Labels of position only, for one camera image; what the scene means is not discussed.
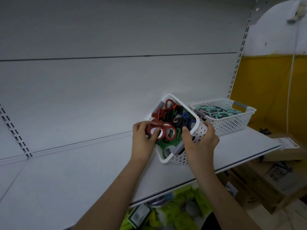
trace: cable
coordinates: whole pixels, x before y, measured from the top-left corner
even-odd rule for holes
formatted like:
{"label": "cable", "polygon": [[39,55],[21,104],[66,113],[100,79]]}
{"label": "cable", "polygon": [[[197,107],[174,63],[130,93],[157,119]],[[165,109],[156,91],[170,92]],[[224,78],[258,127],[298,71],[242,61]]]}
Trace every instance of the cable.
{"label": "cable", "polygon": [[292,62],[291,62],[291,71],[290,71],[290,77],[289,77],[289,87],[288,87],[288,97],[287,97],[287,133],[289,133],[289,100],[290,100],[290,89],[291,89],[291,82],[292,82],[292,75],[293,75],[293,67],[294,67],[294,59],[295,59],[295,54],[296,54],[296,49],[297,49],[297,43],[298,43],[298,34],[299,34],[299,29],[300,29],[300,24],[301,21],[297,22],[297,30],[295,34],[295,42],[294,42],[294,51],[292,55]]}

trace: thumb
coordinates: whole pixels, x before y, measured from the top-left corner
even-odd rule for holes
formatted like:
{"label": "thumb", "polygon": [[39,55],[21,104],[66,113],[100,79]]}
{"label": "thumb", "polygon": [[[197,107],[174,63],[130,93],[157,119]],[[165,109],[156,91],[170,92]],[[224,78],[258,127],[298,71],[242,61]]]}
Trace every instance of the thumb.
{"label": "thumb", "polygon": [[156,128],[154,133],[152,134],[152,136],[151,136],[151,138],[149,140],[152,141],[152,142],[156,142],[157,139],[158,139],[158,136],[160,134],[160,130],[161,130],[161,128],[159,128],[159,127]]}
{"label": "thumb", "polygon": [[182,128],[182,140],[185,145],[185,149],[188,149],[194,145],[192,135],[190,134],[188,128],[185,126]]}

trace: perforated basket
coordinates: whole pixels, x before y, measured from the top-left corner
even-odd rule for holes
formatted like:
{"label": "perforated basket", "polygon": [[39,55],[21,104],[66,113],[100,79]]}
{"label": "perforated basket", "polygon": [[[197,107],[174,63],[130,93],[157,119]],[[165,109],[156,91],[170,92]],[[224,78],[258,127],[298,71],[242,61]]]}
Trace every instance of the perforated basket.
{"label": "perforated basket", "polygon": [[[194,125],[194,127],[190,130],[190,133],[193,134],[195,132],[196,137],[194,139],[195,142],[197,142],[197,140],[200,138],[200,136],[203,134],[205,134],[205,130],[207,129],[207,127],[202,123],[202,126],[200,126],[200,120],[199,117],[190,109],[188,108],[183,102],[181,102],[178,98],[176,98],[174,95],[172,94],[168,94],[166,97],[164,97],[162,99],[162,101],[159,103],[159,105],[155,108],[155,110],[153,111],[156,112],[157,109],[159,107],[162,107],[164,105],[164,103],[166,102],[167,99],[171,99],[173,100],[175,103],[182,105],[183,108],[185,108],[188,112],[190,112],[195,118],[196,118],[196,123]],[[163,158],[163,153],[162,153],[162,148],[159,145],[155,145],[155,151],[156,154],[158,155],[158,158],[160,160],[160,162],[162,163],[175,163],[175,164],[179,164],[179,165],[185,165],[187,164],[187,159],[186,159],[186,155],[185,155],[185,151],[177,156],[174,156],[172,153],[167,157],[167,158]]]}
{"label": "perforated basket", "polygon": [[[199,106],[219,106],[219,107],[232,107],[232,105],[238,105],[245,108],[245,112],[224,117],[221,119],[214,119],[210,116],[205,115],[205,113],[199,111],[197,108]],[[211,123],[216,131],[216,135],[225,135],[230,132],[238,131],[247,127],[251,116],[256,112],[256,109],[242,103],[230,100],[230,99],[222,99],[222,100],[215,100],[215,101],[208,101],[208,102],[200,102],[195,103],[190,106],[194,112],[200,115],[203,118],[206,118],[206,121]]]}

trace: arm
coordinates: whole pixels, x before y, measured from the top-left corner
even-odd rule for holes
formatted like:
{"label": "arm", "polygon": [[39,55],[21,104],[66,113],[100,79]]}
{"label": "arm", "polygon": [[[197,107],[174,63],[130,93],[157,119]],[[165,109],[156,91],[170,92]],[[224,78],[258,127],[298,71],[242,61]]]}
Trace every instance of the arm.
{"label": "arm", "polygon": [[83,229],[119,229],[134,194],[138,180],[146,167],[158,138],[157,129],[148,139],[145,135],[146,126],[152,123],[144,121],[133,125],[131,159],[118,177],[81,217],[72,230]]}
{"label": "arm", "polygon": [[220,140],[215,135],[213,126],[209,123],[205,125],[208,131],[199,143],[193,143],[190,132],[185,127],[182,131],[182,139],[189,166],[209,199],[221,229],[261,230],[218,180],[214,172],[213,151]]}

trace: finger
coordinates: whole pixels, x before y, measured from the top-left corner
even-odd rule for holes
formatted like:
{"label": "finger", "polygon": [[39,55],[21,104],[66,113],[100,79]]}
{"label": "finger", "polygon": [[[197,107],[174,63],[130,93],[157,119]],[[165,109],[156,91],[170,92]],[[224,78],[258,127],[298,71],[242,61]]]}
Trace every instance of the finger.
{"label": "finger", "polygon": [[220,139],[218,138],[218,136],[216,134],[214,134],[211,142],[212,142],[213,146],[216,147],[217,144],[220,142]]}
{"label": "finger", "polygon": [[139,128],[139,124],[140,124],[141,122],[138,122],[138,123],[136,123],[136,124],[133,124],[133,133],[135,133],[135,132],[137,132],[138,131],[138,128]]}
{"label": "finger", "polygon": [[215,133],[215,129],[214,127],[211,125],[211,123],[205,122],[205,125],[207,126],[208,130],[205,134],[205,136],[203,137],[204,140],[211,140],[213,138],[213,135]]}
{"label": "finger", "polygon": [[182,128],[182,140],[185,145],[185,149],[191,148],[194,145],[190,131],[186,126]]}
{"label": "finger", "polygon": [[156,142],[157,141],[157,139],[158,139],[158,136],[159,136],[159,134],[160,134],[160,130],[161,130],[161,128],[156,128],[156,130],[154,131],[154,133],[152,134],[152,136],[151,136],[151,138],[150,138],[150,141],[151,142]]}
{"label": "finger", "polygon": [[147,125],[152,124],[152,121],[143,121],[139,127],[139,131],[145,131]]}

